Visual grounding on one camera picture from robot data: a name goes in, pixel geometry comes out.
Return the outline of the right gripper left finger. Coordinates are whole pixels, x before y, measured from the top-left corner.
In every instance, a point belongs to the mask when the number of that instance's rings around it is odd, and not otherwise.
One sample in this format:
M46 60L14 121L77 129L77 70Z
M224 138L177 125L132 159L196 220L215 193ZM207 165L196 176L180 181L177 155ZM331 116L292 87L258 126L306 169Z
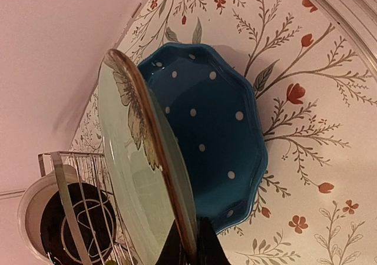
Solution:
M173 221L166 242L156 265L186 265L187 256L183 248L176 220Z

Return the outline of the white ribbed plate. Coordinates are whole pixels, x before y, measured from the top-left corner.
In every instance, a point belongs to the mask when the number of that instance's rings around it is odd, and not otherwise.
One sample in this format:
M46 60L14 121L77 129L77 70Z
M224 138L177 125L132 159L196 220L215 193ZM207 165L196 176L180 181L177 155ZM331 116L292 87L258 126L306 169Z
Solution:
M63 251L63 236L70 229L55 171L26 189L18 206L17 227L26 248L43 264L52 263L49 252Z

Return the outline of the blue polka dot plate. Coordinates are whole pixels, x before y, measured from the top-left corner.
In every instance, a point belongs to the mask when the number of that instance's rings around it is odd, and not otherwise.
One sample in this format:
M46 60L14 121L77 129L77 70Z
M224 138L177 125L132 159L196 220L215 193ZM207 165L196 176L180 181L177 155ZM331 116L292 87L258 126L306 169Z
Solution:
M268 163L251 83L206 44L165 44L138 69L177 139L197 215L216 233L245 221Z

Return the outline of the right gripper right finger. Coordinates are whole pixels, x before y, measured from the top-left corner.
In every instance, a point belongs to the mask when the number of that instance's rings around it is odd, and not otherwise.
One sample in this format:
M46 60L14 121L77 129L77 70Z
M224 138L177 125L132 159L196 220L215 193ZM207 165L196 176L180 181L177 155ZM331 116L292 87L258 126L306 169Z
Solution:
M199 219L197 247L200 265L230 265L208 217Z

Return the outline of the pale green flower plate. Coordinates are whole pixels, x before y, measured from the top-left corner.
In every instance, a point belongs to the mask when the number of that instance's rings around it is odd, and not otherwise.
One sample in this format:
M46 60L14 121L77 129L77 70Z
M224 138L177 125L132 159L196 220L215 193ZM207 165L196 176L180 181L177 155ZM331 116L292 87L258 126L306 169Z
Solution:
M187 263L197 263L193 192L174 133L135 63L117 49L98 72L104 155L138 258L155 264L174 220Z

